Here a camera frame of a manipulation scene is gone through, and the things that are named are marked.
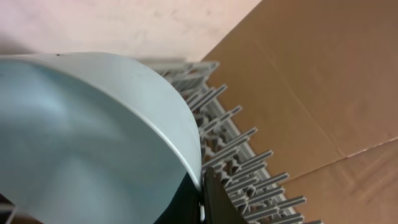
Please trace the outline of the light blue bowl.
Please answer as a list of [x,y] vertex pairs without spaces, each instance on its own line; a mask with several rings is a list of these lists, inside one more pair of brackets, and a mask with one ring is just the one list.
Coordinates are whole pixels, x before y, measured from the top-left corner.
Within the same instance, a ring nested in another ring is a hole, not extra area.
[[1,193],[43,223],[153,223],[201,191],[197,124],[151,68],[107,53],[1,57]]

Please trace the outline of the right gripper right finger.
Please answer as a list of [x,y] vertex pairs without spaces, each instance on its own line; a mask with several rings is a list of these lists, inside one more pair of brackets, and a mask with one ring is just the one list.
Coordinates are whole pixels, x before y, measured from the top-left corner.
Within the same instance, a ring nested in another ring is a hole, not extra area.
[[203,179],[203,201],[206,224],[248,224],[229,199],[213,168],[208,167]]

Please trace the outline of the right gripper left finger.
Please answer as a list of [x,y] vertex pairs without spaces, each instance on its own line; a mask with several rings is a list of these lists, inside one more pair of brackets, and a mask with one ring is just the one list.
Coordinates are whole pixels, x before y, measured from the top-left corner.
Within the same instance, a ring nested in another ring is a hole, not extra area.
[[172,201],[154,224],[199,224],[200,194],[186,173]]

